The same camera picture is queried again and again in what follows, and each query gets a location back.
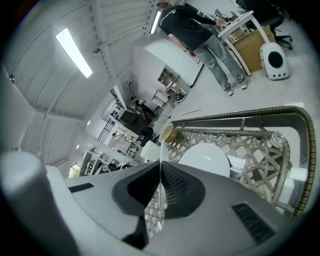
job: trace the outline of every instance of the white bowl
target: white bowl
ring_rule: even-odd
[[[182,156],[179,164],[230,177],[230,163],[226,154],[210,143],[202,143],[190,148]]]

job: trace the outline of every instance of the ceiling light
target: ceiling light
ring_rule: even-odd
[[[65,28],[59,34],[57,34],[56,39],[59,41],[63,49],[69,55],[74,64],[80,69],[86,78],[92,74],[92,70],[86,63],[84,57],[81,55],[74,39],[72,38],[69,30]]]
[[[156,31],[160,15],[161,15],[161,12],[158,11],[156,13],[156,16],[155,16],[155,19],[154,19],[154,22],[153,22],[153,25],[152,25],[152,28],[151,28],[151,32],[150,32],[151,35]]]

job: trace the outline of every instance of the office chair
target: office chair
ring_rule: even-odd
[[[284,22],[284,17],[280,16],[277,9],[266,0],[236,0],[236,3],[247,12],[254,11],[254,17],[261,26],[270,26],[271,32],[278,43],[283,43],[288,46],[291,51],[292,37],[290,35],[276,35],[276,28]]]

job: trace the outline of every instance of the sneaker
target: sneaker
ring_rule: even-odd
[[[247,85],[247,81],[244,80],[243,82],[240,83],[240,87],[242,90],[247,89],[248,85]]]
[[[229,89],[229,90],[226,90],[225,93],[230,97],[232,94],[234,94],[234,91]]]

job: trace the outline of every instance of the white ceiling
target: white ceiling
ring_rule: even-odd
[[[63,0],[39,3],[21,23],[2,62],[37,110],[21,144],[47,165],[68,160],[100,101],[134,63],[133,45],[149,36],[155,0]],[[87,79],[56,35],[68,28],[93,71]],[[100,48],[102,54],[95,56]]]

